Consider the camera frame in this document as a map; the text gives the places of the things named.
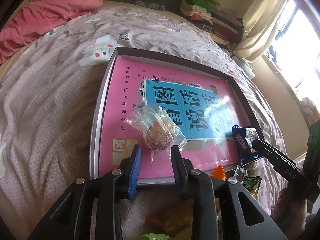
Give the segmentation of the person's right hand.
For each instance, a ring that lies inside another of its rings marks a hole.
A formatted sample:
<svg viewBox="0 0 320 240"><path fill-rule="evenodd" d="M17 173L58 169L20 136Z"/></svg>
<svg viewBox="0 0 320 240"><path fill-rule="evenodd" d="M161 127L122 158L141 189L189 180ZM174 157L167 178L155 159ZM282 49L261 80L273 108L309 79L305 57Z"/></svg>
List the person's right hand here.
<svg viewBox="0 0 320 240"><path fill-rule="evenodd" d="M282 189L270 214L287 239L299 239L306 226L308 200L296 199L293 193L289 186Z"/></svg>

